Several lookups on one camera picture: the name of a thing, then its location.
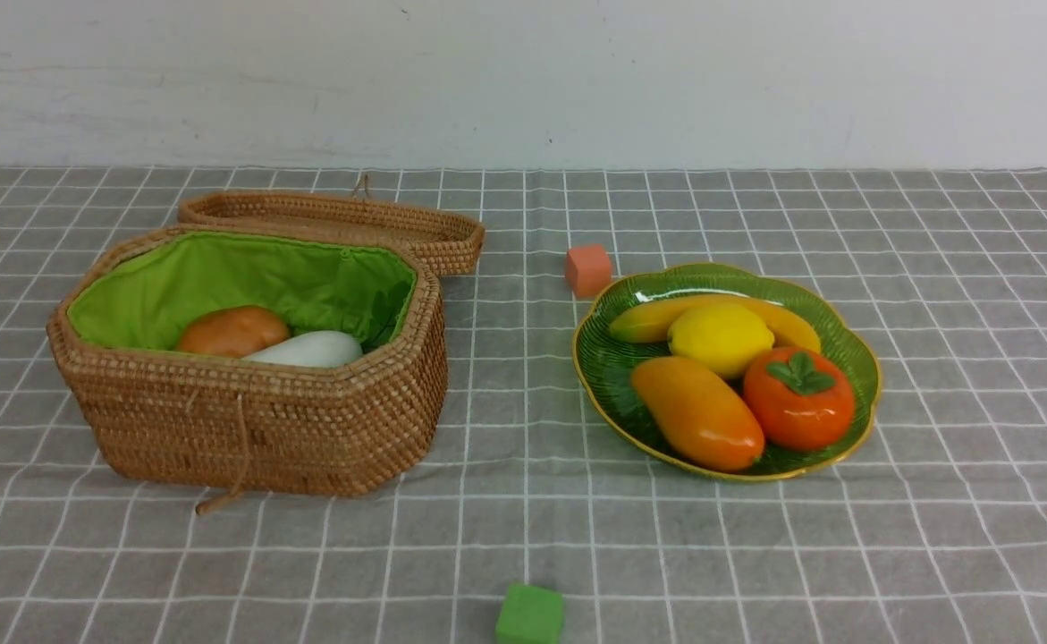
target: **leaf-shaped plate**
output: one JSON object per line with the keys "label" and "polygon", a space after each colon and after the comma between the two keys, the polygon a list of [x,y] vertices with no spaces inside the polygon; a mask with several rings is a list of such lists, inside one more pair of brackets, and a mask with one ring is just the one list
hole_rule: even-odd
{"label": "leaf-shaped plate", "polygon": [[[812,325],[821,335],[822,355],[832,359],[853,384],[857,413],[845,438],[812,452],[767,445],[752,468],[732,474],[689,463],[666,443],[645,404],[630,386],[630,371],[643,359],[669,355],[669,348],[665,342],[639,346],[616,340],[609,337],[606,328],[624,310],[641,303],[715,292],[764,298],[786,307]],[[675,266],[659,273],[630,274],[614,282],[598,294],[587,315],[575,330],[572,356],[591,403],[615,431],[651,457],[716,480],[788,480],[842,461],[857,450],[871,435],[882,390],[877,358],[869,346],[845,326],[841,314],[832,306],[792,282],[760,277],[712,262]]]}

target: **grid pattern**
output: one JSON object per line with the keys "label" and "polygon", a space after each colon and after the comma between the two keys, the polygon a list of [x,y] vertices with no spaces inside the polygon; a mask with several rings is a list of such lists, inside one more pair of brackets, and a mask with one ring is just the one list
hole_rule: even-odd
{"label": "grid pattern", "polygon": [[[137,485],[97,457],[44,325],[110,245],[222,187],[355,170],[0,169],[0,643],[471,643],[507,584],[564,642],[1047,644],[1047,171],[375,172],[487,225],[444,281],[430,456],[364,499]],[[776,485],[646,460],[585,402],[567,245],[818,291],[883,359],[874,438]]]}

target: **toy vegetable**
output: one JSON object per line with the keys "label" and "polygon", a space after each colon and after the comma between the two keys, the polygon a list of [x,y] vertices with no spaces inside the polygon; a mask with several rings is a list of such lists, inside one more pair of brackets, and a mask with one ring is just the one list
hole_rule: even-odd
{"label": "toy vegetable", "polygon": [[245,356],[250,362],[333,370],[363,356],[359,342],[340,331],[311,331]]}
{"label": "toy vegetable", "polygon": [[853,387],[825,356],[778,347],[757,356],[741,382],[741,398],[772,445],[815,451],[842,440],[853,421]]}
{"label": "toy vegetable", "polygon": [[262,306],[237,306],[193,319],[177,340],[175,351],[245,358],[286,341],[289,335],[289,326],[273,311]]}

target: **foam block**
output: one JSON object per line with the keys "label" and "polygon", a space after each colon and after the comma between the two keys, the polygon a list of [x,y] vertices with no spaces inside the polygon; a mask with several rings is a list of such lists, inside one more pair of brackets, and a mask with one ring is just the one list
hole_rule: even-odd
{"label": "foam block", "polygon": [[597,296],[614,276],[606,248],[602,244],[589,244],[569,249],[564,276],[576,297]]}
{"label": "foam block", "polygon": [[562,631],[562,595],[524,583],[507,587],[495,623],[495,644],[557,644]]}

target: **wicker texture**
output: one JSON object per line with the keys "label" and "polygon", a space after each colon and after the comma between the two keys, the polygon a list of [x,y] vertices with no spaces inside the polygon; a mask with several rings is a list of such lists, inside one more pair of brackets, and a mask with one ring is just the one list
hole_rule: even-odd
{"label": "wicker texture", "polygon": [[[364,242],[335,227],[257,225],[268,236]],[[50,350],[107,464],[148,482],[356,496],[411,468],[428,451],[448,387],[440,281],[391,240],[372,240],[417,270],[404,327],[392,341],[336,370],[245,363],[188,354],[111,350],[82,341],[66,310],[120,262],[193,230],[179,224],[124,242],[53,311]]]}
{"label": "wicker texture", "polygon": [[226,191],[182,201],[177,220],[183,224],[215,224],[244,230],[263,224],[300,231],[335,227],[347,240],[375,240],[403,245],[436,274],[474,271],[483,249],[484,227],[440,209],[372,200],[367,175],[352,196],[281,191]]}

